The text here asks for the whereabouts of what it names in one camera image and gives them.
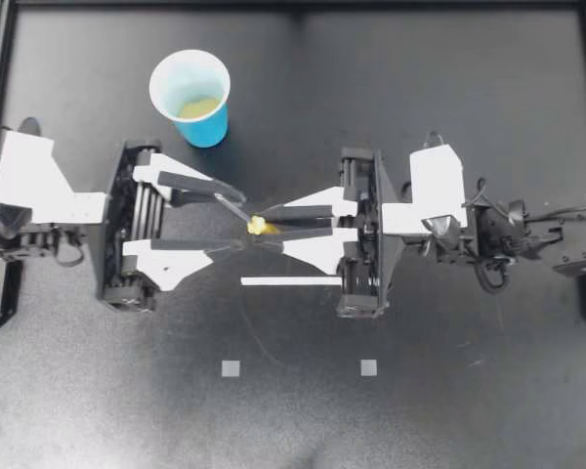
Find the blue cup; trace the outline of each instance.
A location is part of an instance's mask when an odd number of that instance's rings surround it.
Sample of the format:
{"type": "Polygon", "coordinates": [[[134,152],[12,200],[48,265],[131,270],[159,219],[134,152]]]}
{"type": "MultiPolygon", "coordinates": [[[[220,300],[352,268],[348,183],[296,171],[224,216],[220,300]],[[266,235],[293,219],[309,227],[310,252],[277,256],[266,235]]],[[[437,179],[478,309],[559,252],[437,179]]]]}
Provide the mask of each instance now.
{"type": "Polygon", "coordinates": [[[228,132],[230,75],[214,55],[197,49],[175,52],[156,66],[149,79],[149,97],[156,110],[174,122],[195,147],[214,147],[228,132]],[[203,114],[183,117],[200,100],[217,101],[203,114]]]}

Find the black table surface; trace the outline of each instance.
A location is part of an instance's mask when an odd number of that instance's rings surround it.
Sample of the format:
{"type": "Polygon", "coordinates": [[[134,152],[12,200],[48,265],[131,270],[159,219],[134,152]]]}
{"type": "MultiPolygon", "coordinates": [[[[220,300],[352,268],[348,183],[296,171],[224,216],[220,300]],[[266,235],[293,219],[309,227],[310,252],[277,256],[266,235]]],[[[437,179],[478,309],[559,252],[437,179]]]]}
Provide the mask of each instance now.
{"type": "MultiPolygon", "coordinates": [[[[341,146],[381,149],[400,185],[438,129],[499,200],[586,199],[586,63],[571,9],[252,11],[21,7],[4,121],[35,115],[79,191],[126,138],[248,195],[258,210],[335,185],[341,146]],[[231,75],[230,132],[189,147],[147,95],[167,54],[231,75]]],[[[243,237],[221,206],[168,211],[167,238],[243,237]]],[[[242,288],[312,275],[248,249],[114,313],[91,264],[26,265],[0,329],[0,468],[586,468],[586,298],[521,262],[499,296],[407,256],[391,310],[335,318],[338,288],[242,288]],[[377,360],[376,377],[359,361],[377,360]],[[241,361],[222,378],[221,361],[241,361]]]]}

